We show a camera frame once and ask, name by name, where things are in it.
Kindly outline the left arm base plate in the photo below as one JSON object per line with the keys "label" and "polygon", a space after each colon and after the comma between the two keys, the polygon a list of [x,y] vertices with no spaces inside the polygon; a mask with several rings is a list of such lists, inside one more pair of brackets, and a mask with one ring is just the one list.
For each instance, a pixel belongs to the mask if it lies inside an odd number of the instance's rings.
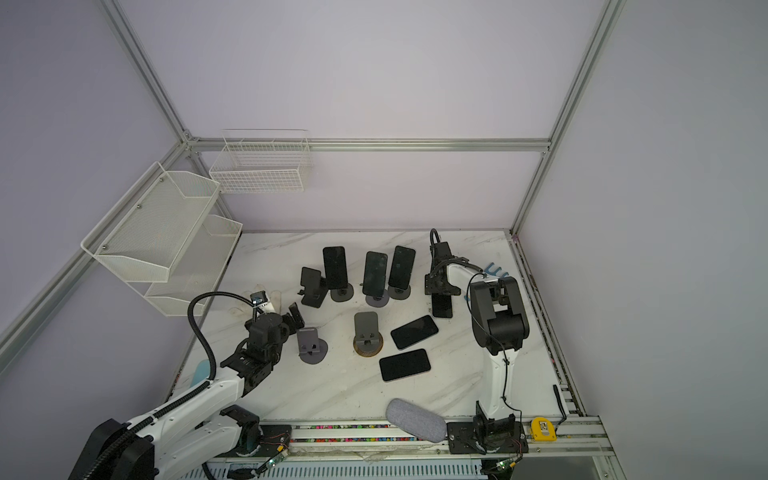
{"label": "left arm base plate", "polygon": [[217,455],[215,460],[224,458],[269,458],[289,448],[293,428],[289,424],[267,424],[259,427],[259,437],[251,446],[237,445]]}

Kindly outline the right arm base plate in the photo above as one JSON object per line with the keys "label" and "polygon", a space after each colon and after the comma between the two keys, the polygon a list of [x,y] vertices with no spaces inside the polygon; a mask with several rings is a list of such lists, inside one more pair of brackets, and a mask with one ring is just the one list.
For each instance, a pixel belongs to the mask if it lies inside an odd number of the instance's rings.
{"label": "right arm base plate", "polygon": [[449,422],[447,440],[451,454],[527,454],[528,442],[520,422],[508,419],[484,427],[473,422]]}

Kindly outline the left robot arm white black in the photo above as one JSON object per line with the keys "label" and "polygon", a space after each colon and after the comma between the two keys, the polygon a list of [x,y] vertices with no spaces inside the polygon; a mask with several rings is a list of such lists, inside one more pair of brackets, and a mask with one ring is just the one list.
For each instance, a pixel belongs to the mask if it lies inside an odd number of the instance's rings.
{"label": "left robot arm white black", "polygon": [[208,461],[224,453],[268,455],[256,470],[263,474],[288,454],[288,433],[270,436],[258,415],[239,405],[273,371],[283,345],[304,328],[297,304],[279,313],[259,291],[238,301],[251,310],[247,337],[234,352],[218,361],[194,312],[214,292],[194,297],[187,321],[203,347],[207,377],[161,406],[126,422],[109,419],[89,436],[70,474],[73,479],[179,479],[188,472],[210,470]]}

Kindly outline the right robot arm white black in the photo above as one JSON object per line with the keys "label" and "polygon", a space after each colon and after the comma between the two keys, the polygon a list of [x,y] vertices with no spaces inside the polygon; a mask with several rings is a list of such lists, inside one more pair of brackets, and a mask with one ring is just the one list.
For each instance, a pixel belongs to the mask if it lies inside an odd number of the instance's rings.
{"label": "right robot arm white black", "polygon": [[453,299],[464,300],[477,345],[491,364],[490,400],[499,400],[515,420],[512,430],[523,432],[523,411],[511,404],[513,359],[530,335],[530,324],[517,280],[490,274],[465,257],[452,253],[436,229],[429,232],[430,269],[424,291],[438,318],[453,316]]}

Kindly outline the black phone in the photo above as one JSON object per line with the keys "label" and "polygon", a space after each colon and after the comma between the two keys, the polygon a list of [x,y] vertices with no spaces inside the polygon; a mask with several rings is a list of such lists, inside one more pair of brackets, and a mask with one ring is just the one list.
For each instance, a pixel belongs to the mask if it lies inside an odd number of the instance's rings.
{"label": "black phone", "polygon": [[388,286],[398,290],[410,287],[416,251],[405,246],[396,246],[390,268]]}
{"label": "black phone", "polygon": [[330,290],[346,289],[349,284],[346,250],[343,246],[327,246],[322,250],[325,277]]}
{"label": "black phone", "polygon": [[362,292],[364,295],[380,298],[386,291],[388,256],[385,253],[368,251],[365,257]]}
{"label": "black phone", "polygon": [[431,311],[435,318],[450,319],[453,317],[453,303],[451,295],[432,294]]}
{"label": "black phone", "polygon": [[391,337],[398,350],[404,350],[439,333],[439,328],[430,315],[424,315],[391,331]]}
{"label": "black phone", "polygon": [[391,382],[419,375],[431,370],[431,363],[425,349],[416,349],[379,360],[381,378]]}

